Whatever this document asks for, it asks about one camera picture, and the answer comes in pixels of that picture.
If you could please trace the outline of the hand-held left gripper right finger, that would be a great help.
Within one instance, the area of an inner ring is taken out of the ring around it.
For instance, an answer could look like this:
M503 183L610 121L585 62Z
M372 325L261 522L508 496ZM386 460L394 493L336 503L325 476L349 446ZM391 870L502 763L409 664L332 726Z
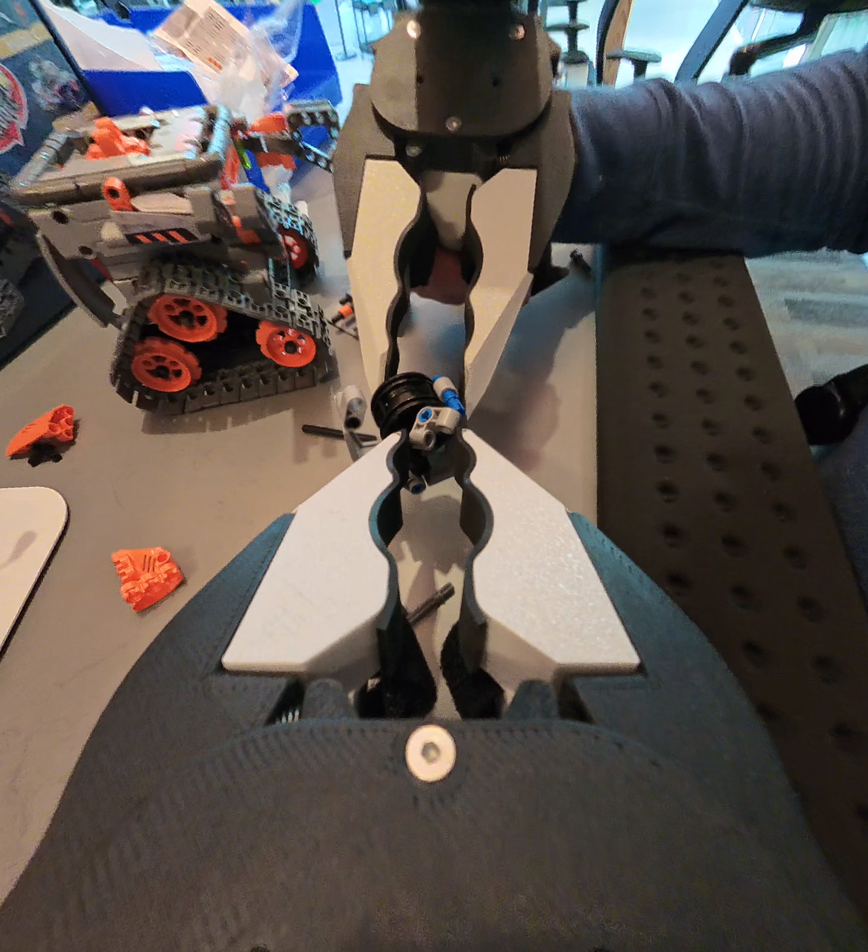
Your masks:
M566 507L471 431L460 486L465 666L509 696L530 681L634 673L640 656Z

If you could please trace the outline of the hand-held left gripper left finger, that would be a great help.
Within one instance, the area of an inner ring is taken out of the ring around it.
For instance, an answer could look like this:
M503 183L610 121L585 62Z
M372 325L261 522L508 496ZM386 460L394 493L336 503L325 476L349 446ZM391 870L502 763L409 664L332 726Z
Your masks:
M408 442L383 439L293 513L222 657L229 672L363 684L400 606L389 545Z

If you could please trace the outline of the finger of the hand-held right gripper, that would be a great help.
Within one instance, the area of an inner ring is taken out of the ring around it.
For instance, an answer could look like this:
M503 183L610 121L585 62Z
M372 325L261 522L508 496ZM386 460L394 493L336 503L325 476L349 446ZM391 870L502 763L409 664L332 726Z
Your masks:
M419 185L398 161L366 160L348 277L369 387L398 371L411 306L408 265L423 210Z
M471 196L469 229L479 264L465 308L464 398L482 398L532 284L537 173L505 169Z

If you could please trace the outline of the grey cross connector piece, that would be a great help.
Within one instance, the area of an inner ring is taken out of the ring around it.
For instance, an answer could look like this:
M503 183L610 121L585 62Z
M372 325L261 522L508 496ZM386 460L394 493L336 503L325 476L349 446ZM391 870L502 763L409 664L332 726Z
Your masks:
M462 421L459 411L448 407L420 410L408 433L408 475L405 488L420 495L454 472L455 434Z

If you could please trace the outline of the person's right forearm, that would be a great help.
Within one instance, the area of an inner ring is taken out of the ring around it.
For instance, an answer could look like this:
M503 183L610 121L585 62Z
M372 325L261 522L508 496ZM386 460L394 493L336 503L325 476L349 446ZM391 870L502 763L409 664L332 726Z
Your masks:
M868 252L868 42L730 83L577 92L572 123L556 242Z

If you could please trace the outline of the person's right hand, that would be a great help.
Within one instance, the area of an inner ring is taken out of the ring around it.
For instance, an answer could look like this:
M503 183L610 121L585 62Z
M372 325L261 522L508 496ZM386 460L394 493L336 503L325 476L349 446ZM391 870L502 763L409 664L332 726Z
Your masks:
M437 303L459 306L467 301L476 276L477 266L468 252L437 244L427 281L417 284L412 292Z

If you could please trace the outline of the dark grey axle pin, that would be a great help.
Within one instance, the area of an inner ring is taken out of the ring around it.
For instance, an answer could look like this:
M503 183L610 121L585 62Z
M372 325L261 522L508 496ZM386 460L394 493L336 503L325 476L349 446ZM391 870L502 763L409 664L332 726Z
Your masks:
M406 621L409 625L416 626L425 619L434 615L443 605L453 598L455 589L452 583L447 583L436 590L420 605L410 610L406 614Z

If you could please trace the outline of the orange ribbed panel piece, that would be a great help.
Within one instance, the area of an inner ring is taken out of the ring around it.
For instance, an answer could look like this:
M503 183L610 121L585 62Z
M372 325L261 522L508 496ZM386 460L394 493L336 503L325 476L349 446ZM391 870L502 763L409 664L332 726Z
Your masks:
M162 546L121 549L111 554L111 560L121 580L121 596L136 612L162 601L185 580Z

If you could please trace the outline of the black office chair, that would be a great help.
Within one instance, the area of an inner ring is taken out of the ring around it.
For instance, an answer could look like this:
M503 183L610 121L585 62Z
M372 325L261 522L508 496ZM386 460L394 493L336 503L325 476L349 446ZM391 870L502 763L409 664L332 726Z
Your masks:
M739 46L731 54L727 77L746 76L759 60L810 43L817 36L825 19L864 12L868 10L868 1L721 1L682 59L676 73L676 83L692 83L700 79L713 54L725 41L727 33L747 6L798 14L800 22L792 33Z
M622 63L631 67L636 82L661 63L660 54L635 50L626 42L632 6L632 1L541 3L547 32L557 35L560 47L555 65L558 88L615 86Z

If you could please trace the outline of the clear plastic bag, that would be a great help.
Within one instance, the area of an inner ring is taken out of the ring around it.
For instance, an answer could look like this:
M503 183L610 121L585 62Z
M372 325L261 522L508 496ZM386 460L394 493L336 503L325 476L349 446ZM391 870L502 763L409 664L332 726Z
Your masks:
M247 25L219 2L189 1L147 39L186 65L206 101L255 121L282 106L283 89L298 76L280 44L288 40L297 51L301 15L302 3L290 2L287 18L274 14Z

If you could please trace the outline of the grey orange tracked toy vehicle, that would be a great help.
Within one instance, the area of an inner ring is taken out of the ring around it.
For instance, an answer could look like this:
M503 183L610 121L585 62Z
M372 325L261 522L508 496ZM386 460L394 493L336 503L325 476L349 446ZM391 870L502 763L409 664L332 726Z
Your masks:
M261 176L290 158L331 172L312 127L337 140L330 101L253 123L215 104L100 116L52 132L16 174L48 268L121 332L110 382L128 403L181 415L336 378L330 324L305 292L312 223Z

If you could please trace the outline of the blue plastic box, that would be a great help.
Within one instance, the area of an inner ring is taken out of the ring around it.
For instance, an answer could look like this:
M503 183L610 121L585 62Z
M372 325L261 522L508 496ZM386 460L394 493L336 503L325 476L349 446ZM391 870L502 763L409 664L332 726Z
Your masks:
M297 51L290 49L288 40L280 44L282 55L295 68L305 38L305 18L312 9L301 3ZM309 60L302 62L302 71L283 89L282 106L249 121L206 101L186 65L160 54L147 39L149 33L110 26L54 5L45 5L45 9L76 59L102 116L116 121L148 111L181 112L198 106L204 108L208 128L195 139L196 145L204 145L196 162L212 173L221 173L230 155L250 153L259 156L257 164L261 167L289 158L333 172L332 154L311 145L304 130L320 128L322 139L328 146L335 146L340 123L334 104L341 96L335 69L325 72Z

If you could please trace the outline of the orange angled hub piece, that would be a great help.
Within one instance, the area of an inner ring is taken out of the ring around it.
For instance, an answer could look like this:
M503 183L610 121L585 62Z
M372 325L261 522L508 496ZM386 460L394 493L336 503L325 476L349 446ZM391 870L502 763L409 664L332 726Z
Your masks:
M22 427L9 441L5 456L15 458L27 455L37 446L69 446L75 440L75 411L63 404L47 411Z

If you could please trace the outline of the printed toy box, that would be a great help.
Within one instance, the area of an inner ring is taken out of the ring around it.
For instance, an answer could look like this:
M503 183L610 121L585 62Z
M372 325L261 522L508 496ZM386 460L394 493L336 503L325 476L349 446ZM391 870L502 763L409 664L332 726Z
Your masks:
M35 2L0 1L0 368L71 308L11 179L54 131L90 103L82 78Z

